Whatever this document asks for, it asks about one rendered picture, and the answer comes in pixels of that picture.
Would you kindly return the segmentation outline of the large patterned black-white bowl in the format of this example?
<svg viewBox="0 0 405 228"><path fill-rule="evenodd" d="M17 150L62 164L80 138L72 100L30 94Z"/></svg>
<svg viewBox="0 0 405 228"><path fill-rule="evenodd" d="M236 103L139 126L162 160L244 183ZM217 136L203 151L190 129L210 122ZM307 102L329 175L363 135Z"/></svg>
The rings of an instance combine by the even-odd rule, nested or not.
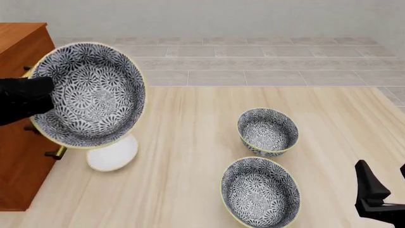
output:
<svg viewBox="0 0 405 228"><path fill-rule="evenodd" d="M146 107L146 80L115 47L77 42L58 47L33 67L31 79L49 77L53 109L30 121L46 138L67 148L95 149L118 142Z"/></svg>

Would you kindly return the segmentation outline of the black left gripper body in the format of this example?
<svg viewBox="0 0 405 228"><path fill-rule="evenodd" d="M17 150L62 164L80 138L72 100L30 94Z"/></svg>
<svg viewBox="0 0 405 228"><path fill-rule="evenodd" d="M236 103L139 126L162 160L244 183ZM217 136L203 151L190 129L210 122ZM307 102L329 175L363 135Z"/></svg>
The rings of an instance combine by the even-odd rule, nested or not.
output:
<svg viewBox="0 0 405 228"><path fill-rule="evenodd" d="M0 126L8 125L32 114L27 108L28 79L0 79Z"/></svg>

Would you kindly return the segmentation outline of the medium patterned black-white bowl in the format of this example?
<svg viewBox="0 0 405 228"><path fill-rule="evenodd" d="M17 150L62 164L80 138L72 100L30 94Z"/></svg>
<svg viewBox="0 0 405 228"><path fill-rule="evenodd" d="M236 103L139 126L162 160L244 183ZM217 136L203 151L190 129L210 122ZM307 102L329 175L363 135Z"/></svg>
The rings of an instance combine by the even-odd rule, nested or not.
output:
<svg viewBox="0 0 405 228"><path fill-rule="evenodd" d="M288 228L302 203L293 176L260 157L238 159L224 171L221 198L230 214L248 228Z"/></svg>

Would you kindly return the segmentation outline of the wooden cabinet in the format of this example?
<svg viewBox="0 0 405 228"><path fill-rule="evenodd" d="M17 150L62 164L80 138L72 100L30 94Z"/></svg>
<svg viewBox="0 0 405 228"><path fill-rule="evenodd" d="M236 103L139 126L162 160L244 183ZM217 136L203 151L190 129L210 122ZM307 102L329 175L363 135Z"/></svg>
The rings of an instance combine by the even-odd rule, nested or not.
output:
<svg viewBox="0 0 405 228"><path fill-rule="evenodd" d="M46 23L0 23L0 79L26 77L54 43ZM23 212L51 171L59 150L27 118L0 127L0 212Z"/></svg>

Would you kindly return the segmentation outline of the small patterned black-white bowl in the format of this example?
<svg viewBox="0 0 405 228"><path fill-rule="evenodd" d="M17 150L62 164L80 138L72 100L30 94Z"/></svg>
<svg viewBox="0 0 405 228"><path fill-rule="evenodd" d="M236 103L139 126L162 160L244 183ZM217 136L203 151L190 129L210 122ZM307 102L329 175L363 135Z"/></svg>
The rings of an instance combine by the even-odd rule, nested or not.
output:
<svg viewBox="0 0 405 228"><path fill-rule="evenodd" d="M281 111L270 108L245 111L237 121L237 130L243 145L262 157L283 155L299 140L296 123Z"/></svg>

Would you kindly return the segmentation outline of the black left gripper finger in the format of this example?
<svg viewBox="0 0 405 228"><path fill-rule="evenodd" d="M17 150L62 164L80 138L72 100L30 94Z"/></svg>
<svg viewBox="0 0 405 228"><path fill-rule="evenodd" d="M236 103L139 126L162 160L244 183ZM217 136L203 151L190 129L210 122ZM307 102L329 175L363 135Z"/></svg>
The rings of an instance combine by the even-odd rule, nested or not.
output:
<svg viewBox="0 0 405 228"><path fill-rule="evenodd" d="M54 108L51 94L54 91L53 80L50 77L29 79L32 101L29 102L31 115L43 114Z"/></svg>

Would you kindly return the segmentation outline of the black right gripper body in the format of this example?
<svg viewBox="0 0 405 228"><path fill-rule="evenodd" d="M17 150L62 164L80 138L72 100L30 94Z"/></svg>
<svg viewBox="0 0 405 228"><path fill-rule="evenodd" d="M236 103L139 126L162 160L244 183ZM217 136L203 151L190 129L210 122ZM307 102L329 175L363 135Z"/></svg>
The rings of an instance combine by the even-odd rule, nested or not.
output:
<svg viewBox="0 0 405 228"><path fill-rule="evenodd" d="M373 205L358 198L355 204L361 218L368 218L388 224L405 224L405 205Z"/></svg>

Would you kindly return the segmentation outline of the white plate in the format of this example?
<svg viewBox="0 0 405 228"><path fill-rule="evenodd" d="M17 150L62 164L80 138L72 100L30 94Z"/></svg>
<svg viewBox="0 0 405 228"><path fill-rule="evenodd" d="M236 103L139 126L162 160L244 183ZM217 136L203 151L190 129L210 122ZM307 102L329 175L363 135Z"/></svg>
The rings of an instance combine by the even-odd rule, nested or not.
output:
<svg viewBox="0 0 405 228"><path fill-rule="evenodd" d="M90 168L99 172L111 172L128 165L137 155L139 144L132 135L110 146L90 149L86 161Z"/></svg>

